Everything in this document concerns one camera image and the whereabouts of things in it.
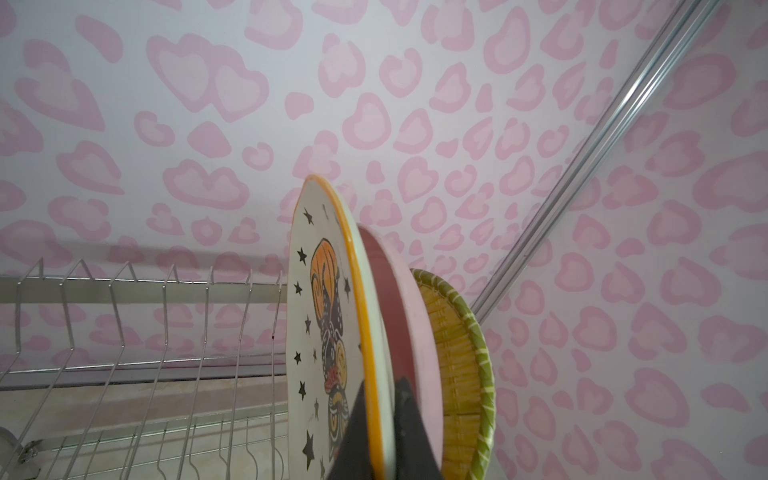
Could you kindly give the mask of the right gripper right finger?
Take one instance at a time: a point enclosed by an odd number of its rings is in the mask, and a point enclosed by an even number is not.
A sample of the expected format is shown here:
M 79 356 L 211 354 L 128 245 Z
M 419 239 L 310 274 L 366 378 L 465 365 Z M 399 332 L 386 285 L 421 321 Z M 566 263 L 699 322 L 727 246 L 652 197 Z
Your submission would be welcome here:
M 396 479 L 443 480 L 407 378 L 395 382 Z

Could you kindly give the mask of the white star cartoon plate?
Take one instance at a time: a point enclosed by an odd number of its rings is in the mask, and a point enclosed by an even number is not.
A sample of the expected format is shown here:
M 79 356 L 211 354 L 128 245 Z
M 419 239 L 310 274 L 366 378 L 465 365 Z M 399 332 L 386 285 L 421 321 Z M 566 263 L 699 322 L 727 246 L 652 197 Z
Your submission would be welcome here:
M 372 269 L 350 209 L 320 175 L 295 207 L 287 288 L 290 478 L 328 478 L 356 399 L 372 476 L 395 478 L 394 381 Z

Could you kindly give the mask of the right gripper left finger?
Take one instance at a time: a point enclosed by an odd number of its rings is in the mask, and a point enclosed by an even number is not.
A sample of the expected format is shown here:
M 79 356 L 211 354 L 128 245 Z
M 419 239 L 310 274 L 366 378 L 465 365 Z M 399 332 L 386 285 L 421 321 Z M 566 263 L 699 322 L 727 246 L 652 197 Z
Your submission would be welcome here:
M 365 387 L 360 385 L 348 429 L 333 462 L 328 480 L 372 480 L 373 467 L 368 445 Z

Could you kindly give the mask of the yellow woven plate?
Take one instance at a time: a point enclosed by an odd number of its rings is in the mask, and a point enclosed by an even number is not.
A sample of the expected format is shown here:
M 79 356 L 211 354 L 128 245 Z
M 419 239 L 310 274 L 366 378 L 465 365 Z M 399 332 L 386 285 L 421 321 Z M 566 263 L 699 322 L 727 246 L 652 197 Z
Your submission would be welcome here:
M 436 274 L 412 271 L 434 334 L 443 404 L 442 476 L 484 479 L 496 427 L 489 348 L 459 291 Z

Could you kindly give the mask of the pink bear plate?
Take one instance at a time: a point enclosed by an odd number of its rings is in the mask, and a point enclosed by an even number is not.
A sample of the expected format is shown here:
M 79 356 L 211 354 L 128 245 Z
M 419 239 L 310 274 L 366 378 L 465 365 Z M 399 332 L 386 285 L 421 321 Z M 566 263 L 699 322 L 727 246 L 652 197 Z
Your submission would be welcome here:
M 394 378 L 409 381 L 429 440 L 442 465 L 443 395 L 436 342 L 425 301 L 397 249 L 371 228 L 359 226 L 386 328 Z

